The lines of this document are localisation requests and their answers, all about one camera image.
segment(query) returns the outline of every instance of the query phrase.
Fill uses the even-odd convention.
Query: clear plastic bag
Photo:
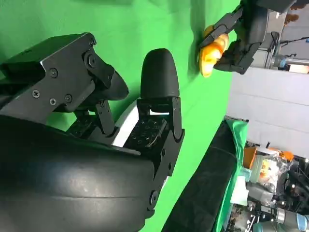
[[[258,183],[265,187],[269,192],[276,193],[277,182],[282,173],[290,170],[293,162],[288,162],[279,155],[278,151],[272,151],[267,148],[259,149],[259,154],[263,156],[263,164],[261,167]]]

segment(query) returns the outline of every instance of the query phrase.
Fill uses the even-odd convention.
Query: white wall
[[[233,74],[227,115],[249,119],[248,140],[309,158],[309,75],[249,68]]]

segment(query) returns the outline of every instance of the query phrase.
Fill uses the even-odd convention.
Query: green screen backdrop
[[[144,232],[162,229],[225,115],[231,74],[214,71],[203,78],[196,66],[196,46],[205,27],[238,4],[239,0],[0,0],[0,62],[51,36],[94,34],[95,51],[115,67],[130,90],[127,99],[110,102],[115,119],[140,94],[147,52],[167,48],[173,54],[186,135],[173,176]],[[48,124],[66,130],[74,119],[72,114],[55,113]]]

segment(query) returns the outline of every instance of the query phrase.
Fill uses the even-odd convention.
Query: black plastic cover
[[[140,97],[178,97],[179,85],[172,54],[164,48],[150,51],[141,71]]]
[[[253,4],[249,0],[247,4],[243,5],[242,17],[240,27],[235,28],[238,38],[246,45],[262,43],[267,31],[268,10]]]
[[[226,121],[173,207],[162,232],[211,232],[236,169],[233,133]]]
[[[0,231],[135,232],[154,177],[137,151],[0,116]]]

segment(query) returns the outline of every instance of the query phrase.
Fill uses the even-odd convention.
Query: cable
[[[309,39],[309,36],[302,37],[302,38],[296,39],[296,40],[282,40],[282,41],[280,41],[280,44],[284,44],[283,46],[281,46],[281,47],[284,47],[284,46],[288,45],[289,43],[300,41],[300,40],[306,40],[306,39]]]
[[[274,35],[272,34],[273,32],[275,32],[275,31],[272,31],[270,34],[271,34],[271,37],[272,37],[272,41],[273,41],[274,44],[275,44],[275,51],[276,51],[276,50],[277,50],[278,43],[277,43],[277,41],[276,41]]]

